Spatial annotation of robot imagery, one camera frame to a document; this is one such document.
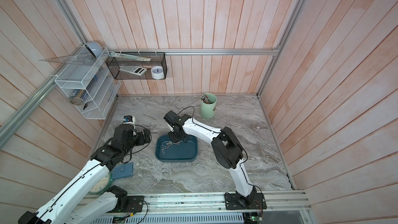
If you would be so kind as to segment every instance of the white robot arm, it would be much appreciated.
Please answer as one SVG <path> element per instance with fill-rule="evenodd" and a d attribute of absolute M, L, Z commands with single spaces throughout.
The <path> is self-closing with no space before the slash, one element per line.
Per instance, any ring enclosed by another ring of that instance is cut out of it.
<path fill-rule="evenodd" d="M 256 196 L 256 188 L 252 185 L 244 164 L 243 147 L 229 127 L 223 129 L 210 127 L 184 114 L 182 117 L 169 111 L 164 120 L 171 129 L 167 135 L 172 142 L 181 141 L 186 135 L 196 136 L 213 147 L 217 161 L 231 173 L 235 182 L 239 203 L 248 208 Z"/>
<path fill-rule="evenodd" d="M 133 147 L 150 142 L 149 130 L 138 132 L 132 125 L 132 118 L 125 116 L 123 124 L 115 128 L 113 137 L 93 153 L 79 174 L 35 213 L 24 213 L 18 224 L 88 224 L 108 211 L 124 210 L 129 204 L 127 191 L 112 186 L 97 200 L 72 212 L 88 191 L 122 162 Z"/>

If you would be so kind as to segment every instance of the alarm clock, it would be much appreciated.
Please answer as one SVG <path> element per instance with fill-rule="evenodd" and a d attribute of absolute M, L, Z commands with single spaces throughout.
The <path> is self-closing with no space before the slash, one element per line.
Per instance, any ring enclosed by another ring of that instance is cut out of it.
<path fill-rule="evenodd" d="M 154 66 L 153 68 L 151 68 L 150 73 L 152 74 L 152 78 L 154 79 L 159 80 L 164 78 L 162 66 Z"/>

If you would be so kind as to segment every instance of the gray marble surface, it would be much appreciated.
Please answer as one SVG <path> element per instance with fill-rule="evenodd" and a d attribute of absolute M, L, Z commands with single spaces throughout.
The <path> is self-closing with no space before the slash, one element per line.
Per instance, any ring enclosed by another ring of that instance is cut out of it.
<path fill-rule="evenodd" d="M 275 140 L 254 95 L 218 96 L 215 116 L 209 120 L 200 117 L 199 96 L 119 98 L 103 142 L 113 136 L 114 128 L 122 123 L 125 115 L 134 116 L 136 124 L 149 128 L 152 142 L 133 155 L 134 175 L 115 180 L 114 185 L 134 194 L 235 191 L 229 171 L 219 165 L 212 147 L 202 140 L 198 139 L 198 156 L 193 162 L 163 163 L 156 159 L 156 141 L 170 131 L 164 115 L 170 110 L 178 113 L 190 105 L 195 107 L 194 117 L 199 122 L 217 128 L 228 126 L 234 131 L 248 153 L 245 167 L 253 184 L 263 191 L 291 189 Z M 183 113 L 192 115 L 192 108 Z"/>

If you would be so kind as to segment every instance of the vented metal panel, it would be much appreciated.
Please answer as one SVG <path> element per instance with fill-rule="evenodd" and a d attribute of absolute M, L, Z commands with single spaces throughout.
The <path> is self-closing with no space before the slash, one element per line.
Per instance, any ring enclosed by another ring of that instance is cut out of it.
<path fill-rule="evenodd" d="M 142 220 L 143 214 L 128 217 L 125 223 L 137 223 Z M 110 224 L 110 216 L 101 216 L 92 224 Z M 169 223 L 169 224 L 229 224 L 243 223 L 242 213 L 197 213 L 197 214 L 148 214 L 141 223 Z"/>

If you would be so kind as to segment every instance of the white mesh shelf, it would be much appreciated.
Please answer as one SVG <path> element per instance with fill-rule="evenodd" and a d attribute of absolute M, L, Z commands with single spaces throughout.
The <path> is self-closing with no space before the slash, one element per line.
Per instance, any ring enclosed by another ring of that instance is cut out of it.
<path fill-rule="evenodd" d="M 105 96 L 105 93 L 107 92 L 108 88 L 110 87 L 111 83 L 113 81 L 113 77 L 109 76 L 105 79 L 105 81 L 102 83 L 101 87 L 99 88 L 96 96 L 94 97 L 94 100 L 91 100 L 87 102 L 87 106 L 84 107 L 86 104 L 82 104 L 81 106 L 77 106 L 76 108 L 81 112 L 89 112 L 95 108 L 98 108 L 102 102 L 102 98 Z"/>
<path fill-rule="evenodd" d="M 92 119 L 105 119 L 106 116 L 108 115 L 109 109 L 111 108 L 113 99 L 115 98 L 120 85 L 121 85 L 120 81 L 117 84 L 109 85 L 99 106 L 95 109 L 92 109 L 90 112 L 83 113 L 83 116 L 85 118 L 92 118 Z"/>
<path fill-rule="evenodd" d="M 87 48 L 82 48 L 78 55 L 92 57 L 95 60 Z M 120 81 L 112 84 L 113 77 L 108 76 L 108 69 L 98 71 L 108 55 L 108 49 L 103 47 L 100 57 L 93 66 L 68 64 L 55 80 L 67 97 L 70 97 L 75 89 L 86 90 L 87 98 L 82 105 L 76 106 L 85 118 L 105 119 L 121 85 Z M 94 76 L 96 80 L 87 88 Z"/>
<path fill-rule="evenodd" d="M 85 53 L 89 53 L 89 51 L 83 48 L 78 54 Z M 108 49 L 103 47 L 102 54 L 92 66 L 68 64 L 58 75 L 55 80 L 56 84 L 62 89 L 86 89 L 108 55 Z"/>

